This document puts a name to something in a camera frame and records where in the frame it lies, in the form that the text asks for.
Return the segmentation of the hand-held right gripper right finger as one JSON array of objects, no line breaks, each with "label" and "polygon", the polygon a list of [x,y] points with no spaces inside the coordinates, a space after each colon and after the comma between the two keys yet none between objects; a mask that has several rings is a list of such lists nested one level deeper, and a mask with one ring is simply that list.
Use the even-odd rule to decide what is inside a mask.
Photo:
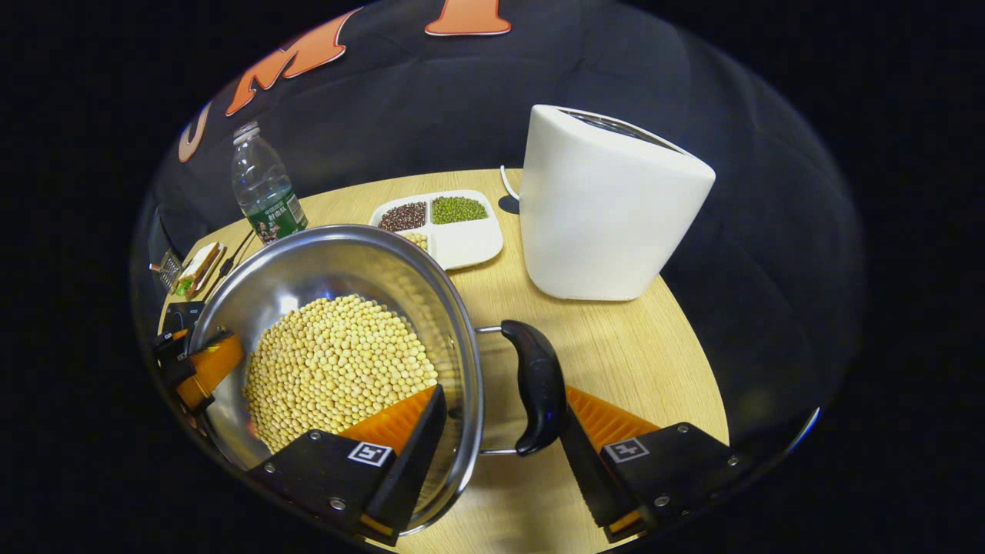
[{"label": "hand-held right gripper right finger", "polygon": [[743,455],[690,422],[660,427],[566,387],[560,441],[595,525],[611,543],[655,532],[720,499]]}]

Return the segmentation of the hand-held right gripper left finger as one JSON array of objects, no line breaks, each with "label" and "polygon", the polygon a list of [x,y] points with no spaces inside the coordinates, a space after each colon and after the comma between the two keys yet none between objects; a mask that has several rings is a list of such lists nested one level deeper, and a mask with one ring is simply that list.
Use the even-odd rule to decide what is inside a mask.
[{"label": "hand-held right gripper left finger", "polygon": [[395,545],[415,512],[446,417],[437,383],[341,434],[309,430],[249,476],[327,526]]}]

